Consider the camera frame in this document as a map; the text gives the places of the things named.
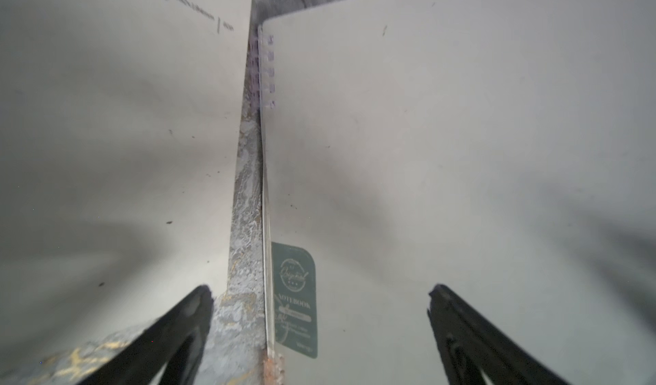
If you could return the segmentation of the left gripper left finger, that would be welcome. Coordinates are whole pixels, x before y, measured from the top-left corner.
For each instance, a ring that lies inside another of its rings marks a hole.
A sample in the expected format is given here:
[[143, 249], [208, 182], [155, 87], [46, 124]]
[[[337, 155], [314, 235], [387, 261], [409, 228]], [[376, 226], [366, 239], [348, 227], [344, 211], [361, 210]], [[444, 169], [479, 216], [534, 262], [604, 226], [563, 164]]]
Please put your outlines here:
[[193, 384], [211, 328], [214, 299], [200, 285], [82, 384]]

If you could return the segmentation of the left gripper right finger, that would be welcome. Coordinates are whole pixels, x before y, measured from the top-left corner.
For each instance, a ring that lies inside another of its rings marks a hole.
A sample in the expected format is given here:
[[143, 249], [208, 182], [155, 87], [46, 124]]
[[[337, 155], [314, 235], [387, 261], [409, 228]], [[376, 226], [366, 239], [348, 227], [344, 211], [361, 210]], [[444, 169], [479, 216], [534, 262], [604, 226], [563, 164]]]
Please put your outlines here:
[[565, 384], [451, 288], [437, 284], [427, 314], [450, 384]]

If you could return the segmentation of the B5 spiral notebook blue label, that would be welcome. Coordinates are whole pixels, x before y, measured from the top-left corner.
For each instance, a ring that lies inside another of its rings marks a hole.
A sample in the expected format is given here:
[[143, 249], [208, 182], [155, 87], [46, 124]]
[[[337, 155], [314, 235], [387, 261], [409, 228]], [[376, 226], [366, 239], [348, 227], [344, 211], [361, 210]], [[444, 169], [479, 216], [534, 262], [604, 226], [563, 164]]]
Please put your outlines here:
[[251, 0], [1, 0], [1, 366], [227, 287]]

